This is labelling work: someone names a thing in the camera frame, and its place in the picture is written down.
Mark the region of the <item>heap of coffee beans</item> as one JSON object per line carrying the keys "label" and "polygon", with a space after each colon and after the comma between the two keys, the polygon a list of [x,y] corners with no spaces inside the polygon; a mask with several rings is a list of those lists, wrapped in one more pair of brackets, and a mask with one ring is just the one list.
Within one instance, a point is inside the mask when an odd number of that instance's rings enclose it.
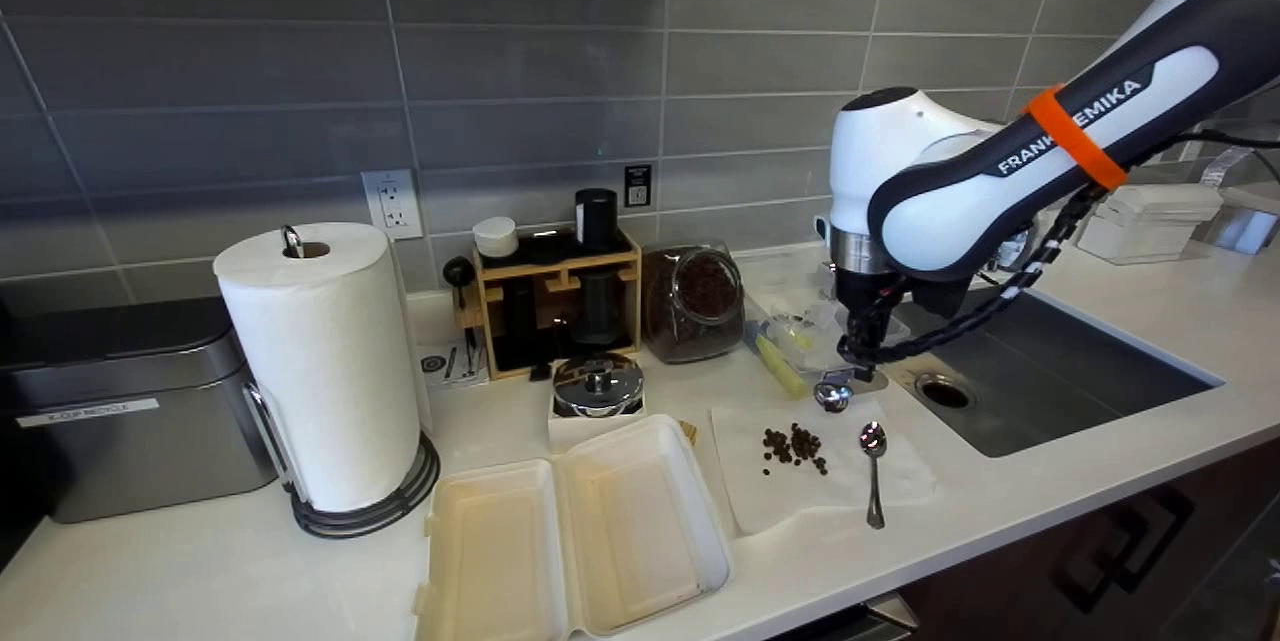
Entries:
{"label": "heap of coffee beans", "polygon": [[788,464],[788,467],[812,464],[820,476],[829,473],[822,439],[800,423],[790,423],[787,429],[764,429],[762,447],[764,448],[762,459],[765,464]]}

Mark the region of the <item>black coffee press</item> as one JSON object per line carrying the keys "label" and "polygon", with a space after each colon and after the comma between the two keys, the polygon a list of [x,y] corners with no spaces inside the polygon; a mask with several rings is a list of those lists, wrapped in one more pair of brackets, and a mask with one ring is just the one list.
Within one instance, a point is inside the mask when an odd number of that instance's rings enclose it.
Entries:
{"label": "black coffee press", "polygon": [[580,308],[571,336],[584,353],[616,351],[630,342],[625,325],[623,284],[617,267],[588,267],[576,273]]}

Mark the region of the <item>silver spoon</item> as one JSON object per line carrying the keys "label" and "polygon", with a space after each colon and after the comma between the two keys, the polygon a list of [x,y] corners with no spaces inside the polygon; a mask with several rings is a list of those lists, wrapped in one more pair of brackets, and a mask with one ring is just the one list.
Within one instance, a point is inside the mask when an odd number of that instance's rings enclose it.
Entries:
{"label": "silver spoon", "polygon": [[867,523],[873,530],[883,530],[886,526],[884,509],[881,498],[879,459],[887,450],[887,435],[883,423],[870,421],[861,429],[859,444],[869,461],[869,493],[867,505]]}

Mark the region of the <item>chrome round fitting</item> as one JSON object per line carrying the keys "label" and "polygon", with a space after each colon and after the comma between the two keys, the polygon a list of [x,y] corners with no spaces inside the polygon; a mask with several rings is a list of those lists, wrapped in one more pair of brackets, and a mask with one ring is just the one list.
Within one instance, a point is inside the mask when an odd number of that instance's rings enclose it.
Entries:
{"label": "chrome round fitting", "polygon": [[868,368],[832,368],[822,375],[819,383],[813,386],[813,397],[822,409],[828,413],[842,413],[849,409],[855,399],[870,394],[870,392],[884,390],[890,385],[888,377],[879,371]]}

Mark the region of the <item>white napkin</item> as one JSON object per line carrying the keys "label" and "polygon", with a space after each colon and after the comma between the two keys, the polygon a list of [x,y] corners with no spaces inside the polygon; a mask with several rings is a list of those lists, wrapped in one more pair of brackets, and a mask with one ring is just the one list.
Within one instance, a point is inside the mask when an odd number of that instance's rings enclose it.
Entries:
{"label": "white napkin", "polygon": [[[780,409],[717,407],[710,409],[724,489],[733,518],[745,535],[762,534],[800,512],[846,505],[864,512],[869,493],[869,461],[860,449],[865,423],[888,417],[877,394],[854,400],[842,413],[828,413],[805,400]],[[791,423],[815,432],[823,441],[829,473],[820,476],[812,464],[765,464],[762,459],[764,429],[787,429]],[[879,490],[884,508],[929,503],[938,487],[932,470],[911,441],[887,430],[887,450],[879,459]]]}

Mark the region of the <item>black cylinder canister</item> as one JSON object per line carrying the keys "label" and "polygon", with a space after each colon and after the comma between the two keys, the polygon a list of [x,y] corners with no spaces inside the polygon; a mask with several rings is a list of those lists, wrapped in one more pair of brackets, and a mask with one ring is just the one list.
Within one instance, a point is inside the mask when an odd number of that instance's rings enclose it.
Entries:
{"label": "black cylinder canister", "polygon": [[612,253],[618,235],[618,198],[608,187],[584,187],[575,193],[575,239],[584,253]]}

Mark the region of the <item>glass jar of coffee beans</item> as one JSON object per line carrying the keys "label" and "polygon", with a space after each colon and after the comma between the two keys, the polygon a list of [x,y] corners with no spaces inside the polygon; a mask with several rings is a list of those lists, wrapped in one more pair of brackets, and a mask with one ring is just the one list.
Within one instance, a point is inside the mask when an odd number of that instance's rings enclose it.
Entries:
{"label": "glass jar of coffee beans", "polygon": [[723,241],[644,246],[641,331],[663,363],[727,354],[741,339],[744,305],[742,278]]}

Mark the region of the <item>white foam clamshell container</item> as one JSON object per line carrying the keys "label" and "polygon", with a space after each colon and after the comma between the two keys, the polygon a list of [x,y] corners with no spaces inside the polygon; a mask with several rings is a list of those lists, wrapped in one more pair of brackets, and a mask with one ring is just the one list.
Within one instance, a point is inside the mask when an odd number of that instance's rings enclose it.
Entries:
{"label": "white foam clamshell container", "polygon": [[413,641],[609,638],[718,592],[728,535],[682,423],[449,473],[425,519]]}

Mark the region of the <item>instruction card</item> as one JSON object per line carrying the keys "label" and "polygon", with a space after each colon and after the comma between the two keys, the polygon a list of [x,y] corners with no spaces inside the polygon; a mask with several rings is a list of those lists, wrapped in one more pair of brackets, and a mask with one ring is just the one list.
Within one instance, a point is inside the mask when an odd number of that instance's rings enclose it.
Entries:
{"label": "instruction card", "polygon": [[443,345],[417,345],[419,367],[428,389],[477,386],[489,381],[486,353],[465,339]]}

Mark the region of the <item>white wall socket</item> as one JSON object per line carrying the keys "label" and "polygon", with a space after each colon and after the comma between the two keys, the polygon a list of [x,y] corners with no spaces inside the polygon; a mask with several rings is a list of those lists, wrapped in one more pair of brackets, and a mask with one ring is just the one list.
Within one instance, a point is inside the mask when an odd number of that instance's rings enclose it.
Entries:
{"label": "white wall socket", "polygon": [[372,226],[380,228],[392,241],[424,235],[412,170],[362,171],[361,180]]}

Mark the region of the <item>white lidded box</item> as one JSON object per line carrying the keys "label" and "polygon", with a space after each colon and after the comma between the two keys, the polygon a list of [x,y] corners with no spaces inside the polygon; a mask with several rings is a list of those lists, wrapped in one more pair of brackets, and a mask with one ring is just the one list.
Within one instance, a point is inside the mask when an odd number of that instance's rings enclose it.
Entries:
{"label": "white lidded box", "polygon": [[1096,205],[1076,248],[1119,266],[1175,261],[1196,228],[1221,207],[1221,194],[1211,186],[1121,186]]}

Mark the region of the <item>stainless steel bin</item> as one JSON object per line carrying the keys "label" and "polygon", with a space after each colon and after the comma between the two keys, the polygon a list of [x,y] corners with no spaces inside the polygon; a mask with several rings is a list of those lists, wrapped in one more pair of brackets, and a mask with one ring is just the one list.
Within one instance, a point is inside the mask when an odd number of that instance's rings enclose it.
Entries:
{"label": "stainless steel bin", "polygon": [[61,525],[273,482],[251,377],[219,296],[0,321],[0,431]]}

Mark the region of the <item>wooden coffee organizer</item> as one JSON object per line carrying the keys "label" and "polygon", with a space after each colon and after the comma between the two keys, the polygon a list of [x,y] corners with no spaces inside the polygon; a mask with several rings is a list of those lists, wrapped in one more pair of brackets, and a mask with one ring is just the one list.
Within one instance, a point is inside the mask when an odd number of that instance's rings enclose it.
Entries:
{"label": "wooden coffee organizer", "polygon": [[630,342],[613,351],[634,354],[641,345],[641,248],[618,232],[612,253],[584,253],[571,226],[520,237],[508,258],[486,258],[474,249],[476,278],[466,289],[466,310],[454,310],[467,340],[480,330],[488,368],[499,377],[543,377],[540,368],[584,353],[571,336],[580,308],[576,273],[617,267],[623,284],[623,319]]}

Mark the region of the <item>sink drain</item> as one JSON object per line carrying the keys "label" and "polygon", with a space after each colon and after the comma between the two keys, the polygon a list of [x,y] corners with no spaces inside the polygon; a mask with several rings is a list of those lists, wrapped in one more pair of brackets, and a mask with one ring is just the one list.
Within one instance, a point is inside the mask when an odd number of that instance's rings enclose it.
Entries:
{"label": "sink drain", "polygon": [[965,383],[942,374],[919,375],[911,386],[919,399],[950,409],[966,408],[977,399]]}

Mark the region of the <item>white round cap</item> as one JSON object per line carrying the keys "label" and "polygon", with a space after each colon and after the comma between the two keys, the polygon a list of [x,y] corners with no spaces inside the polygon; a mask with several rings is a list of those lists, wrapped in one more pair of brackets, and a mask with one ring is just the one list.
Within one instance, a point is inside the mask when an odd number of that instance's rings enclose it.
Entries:
{"label": "white round cap", "polygon": [[520,239],[512,218],[486,218],[472,226],[474,244],[486,258],[508,258],[518,249]]}

